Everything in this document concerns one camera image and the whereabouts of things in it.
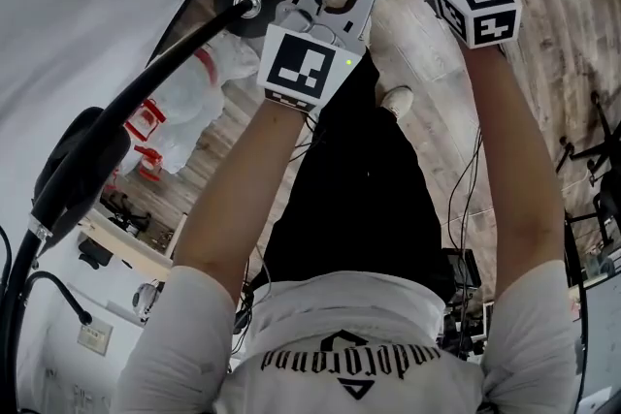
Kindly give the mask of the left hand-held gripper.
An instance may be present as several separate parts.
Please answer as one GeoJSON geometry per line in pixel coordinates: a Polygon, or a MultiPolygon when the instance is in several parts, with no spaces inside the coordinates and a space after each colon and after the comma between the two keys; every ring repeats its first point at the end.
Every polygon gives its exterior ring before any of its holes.
{"type": "Polygon", "coordinates": [[[361,35],[374,2],[280,3],[268,25],[257,75],[265,98],[299,111],[324,108],[365,55],[361,35]]]}

